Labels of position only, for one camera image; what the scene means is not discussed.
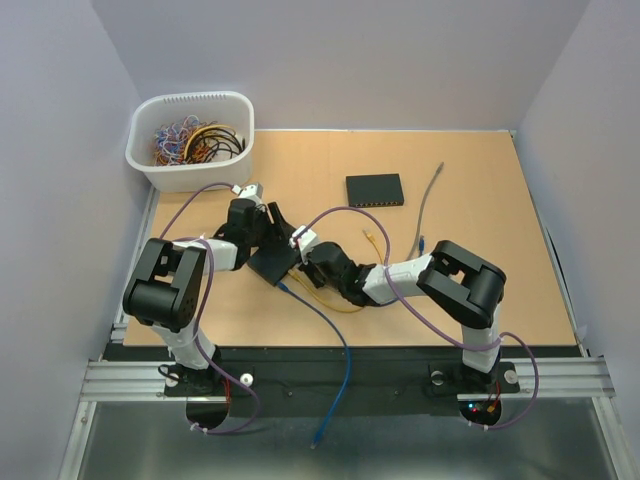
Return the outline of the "black network switch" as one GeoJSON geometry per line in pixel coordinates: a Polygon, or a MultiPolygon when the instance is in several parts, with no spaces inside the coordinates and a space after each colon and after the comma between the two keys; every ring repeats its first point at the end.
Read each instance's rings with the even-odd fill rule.
{"type": "Polygon", "coordinates": [[[348,205],[356,208],[402,206],[404,193],[397,173],[345,178],[348,205]]]}
{"type": "Polygon", "coordinates": [[[249,258],[248,266],[269,285],[276,286],[300,262],[299,252],[288,239],[261,245],[249,258]]]}

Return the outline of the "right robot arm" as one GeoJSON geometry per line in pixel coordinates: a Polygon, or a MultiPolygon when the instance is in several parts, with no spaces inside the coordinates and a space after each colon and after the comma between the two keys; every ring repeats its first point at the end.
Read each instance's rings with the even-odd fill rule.
{"type": "Polygon", "coordinates": [[[443,240],[429,253],[389,266],[357,264],[335,242],[301,250],[301,269],[359,307],[383,307],[426,296],[461,326],[460,378],[472,390],[496,381],[500,361],[497,316],[506,274],[460,245],[443,240]]]}

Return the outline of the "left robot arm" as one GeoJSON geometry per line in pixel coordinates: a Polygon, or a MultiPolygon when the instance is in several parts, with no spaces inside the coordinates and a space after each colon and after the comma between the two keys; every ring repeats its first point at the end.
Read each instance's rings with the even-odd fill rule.
{"type": "Polygon", "coordinates": [[[172,364],[159,368],[167,396],[208,396],[223,385],[222,369],[211,362],[220,353],[195,325],[204,304],[202,277],[247,265],[275,286],[299,261],[289,245],[294,231],[277,203],[237,198],[229,205],[226,223],[204,242],[146,242],[125,289],[123,310],[152,328],[173,355],[172,364]]]}

